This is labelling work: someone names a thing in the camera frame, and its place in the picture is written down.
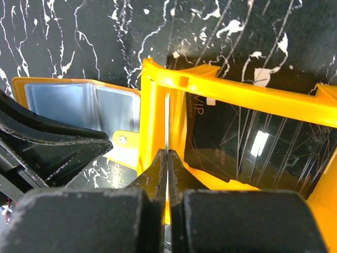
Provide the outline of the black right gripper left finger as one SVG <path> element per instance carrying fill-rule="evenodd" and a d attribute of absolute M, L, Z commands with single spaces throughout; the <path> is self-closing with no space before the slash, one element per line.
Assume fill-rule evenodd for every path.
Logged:
<path fill-rule="evenodd" d="M 163 252 L 167 153 L 122 189 L 34 189 L 1 234 L 1 252 Z"/>

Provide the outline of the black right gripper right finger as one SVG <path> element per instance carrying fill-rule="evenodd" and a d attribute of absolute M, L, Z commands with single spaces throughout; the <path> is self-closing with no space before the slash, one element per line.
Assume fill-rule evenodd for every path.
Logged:
<path fill-rule="evenodd" d="M 327 252 L 313 214 L 292 191 L 211 190 L 167 154 L 173 252 Z"/>

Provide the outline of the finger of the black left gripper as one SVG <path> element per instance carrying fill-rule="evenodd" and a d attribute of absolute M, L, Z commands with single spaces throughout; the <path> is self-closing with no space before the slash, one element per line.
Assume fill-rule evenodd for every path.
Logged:
<path fill-rule="evenodd" d="M 39 116 L 1 92 L 1 172 L 18 188 L 62 187 L 112 147 L 104 132 Z"/>

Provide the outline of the orange leather card holder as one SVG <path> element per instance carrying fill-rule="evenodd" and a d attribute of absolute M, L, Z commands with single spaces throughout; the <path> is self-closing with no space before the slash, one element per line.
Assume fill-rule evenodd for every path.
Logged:
<path fill-rule="evenodd" d="M 15 77 L 12 85 L 16 102 L 34 113 L 106 133 L 113 149 L 105 157 L 136 169 L 140 91 L 90 79 Z"/>

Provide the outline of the black credit cards stack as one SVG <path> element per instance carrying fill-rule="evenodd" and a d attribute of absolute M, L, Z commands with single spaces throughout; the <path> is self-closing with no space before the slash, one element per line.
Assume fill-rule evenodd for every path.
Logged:
<path fill-rule="evenodd" d="M 187 94 L 184 161 L 225 182 L 308 198 L 336 148 L 336 129 Z"/>

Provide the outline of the small yellow plastic bin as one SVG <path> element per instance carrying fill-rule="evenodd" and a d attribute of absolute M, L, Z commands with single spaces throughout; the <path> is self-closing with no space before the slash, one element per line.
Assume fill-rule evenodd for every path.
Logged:
<path fill-rule="evenodd" d="M 203 64 L 184 70 L 166 69 L 144 59 L 141 70 L 140 142 L 137 172 L 145 171 L 158 149 L 177 152 L 192 175 L 213 190 L 259 189 L 236 180 L 225 182 L 184 161 L 187 133 L 187 94 L 233 104 L 289 119 L 336 129 L 336 87 L 320 84 L 312 95 L 271 89 L 217 77 L 218 66 Z M 330 252 L 336 252 L 336 148 L 308 198 Z"/>

